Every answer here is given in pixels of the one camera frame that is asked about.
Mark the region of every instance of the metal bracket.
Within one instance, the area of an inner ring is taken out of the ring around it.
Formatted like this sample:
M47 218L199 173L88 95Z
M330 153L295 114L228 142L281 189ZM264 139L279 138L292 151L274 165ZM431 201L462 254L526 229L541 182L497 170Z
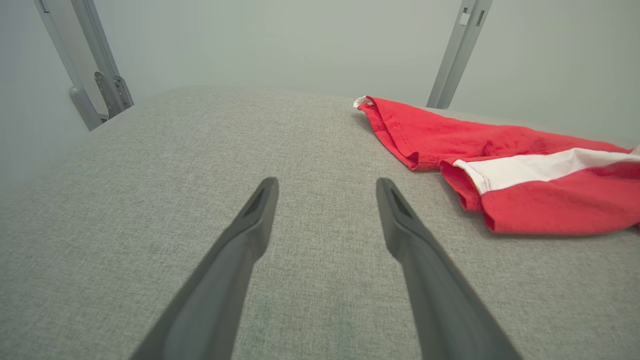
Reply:
M130 108L133 105L133 100L131 100L131 95L129 95L129 88L127 88L127 83L124 82L124 79L120 75L114 75L113 82L116 85L116 91L120 96L120 100L122 100L124 110Z
M104 77L104 75L102 75L102 73L96 71L94 79L95 83L100 89L100 93L102 94L104 103L107 104L107 109L109 109L109 119L111 119L112 117L120 113L120 108L118 107L118 103L116 102L116 97L113 95L113 92L109 87L109 81Z

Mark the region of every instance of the hinge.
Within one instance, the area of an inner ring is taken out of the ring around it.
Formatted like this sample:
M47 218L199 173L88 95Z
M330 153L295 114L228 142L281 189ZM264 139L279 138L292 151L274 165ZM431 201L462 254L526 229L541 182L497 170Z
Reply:
M49 6L47 5L47 0L38 0L38 3L40 4L40 9L42 10L42 12L50 13Z
M124 79L120 75L114 75L113 82L116 85L116 91L120 96L120 100L122 100L124 110L130 108L133 105L133 100L131 99L129 88L127 88L127 83L124 82Z
M120 109L118 109L118 103L107 83L107 78L102 75L99 71L95 72L94 75L95 83L98 85L100 89L100 93L102 93L102 98L104 99L104 103L107 105L107 109L109 110L109 119L118 115L120 113Z

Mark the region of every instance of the white stripe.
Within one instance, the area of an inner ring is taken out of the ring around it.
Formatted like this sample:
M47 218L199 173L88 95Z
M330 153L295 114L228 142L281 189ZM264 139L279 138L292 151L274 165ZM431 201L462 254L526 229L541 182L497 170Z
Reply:
M456 160L480 195L528 181L551 181L591 167L623 161L640 162L640 146L631 154L574 148L550 155L516 155L484 161Z

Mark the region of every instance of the white wall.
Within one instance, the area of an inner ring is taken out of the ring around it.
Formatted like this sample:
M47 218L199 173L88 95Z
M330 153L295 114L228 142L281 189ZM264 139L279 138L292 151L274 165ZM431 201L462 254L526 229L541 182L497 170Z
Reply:
M138 101L183 85L424 106L460 0L95 0Z
M640 1L494 0L454 110L640 143Z
M0 1L0 83L0 192L7 192L88 134L32 1Z

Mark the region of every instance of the gray fabric surface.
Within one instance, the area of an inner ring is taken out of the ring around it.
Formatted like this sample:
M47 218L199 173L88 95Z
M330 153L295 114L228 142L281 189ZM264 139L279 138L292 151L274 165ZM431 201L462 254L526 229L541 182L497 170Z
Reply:
M129 356L266 176L279 178L280 200L235 359L420 357L382 237L381 176L525 359L640 358L637 231L492 234L438 172L397 161L352 102L181 88L100 126L2 199L0 358Z

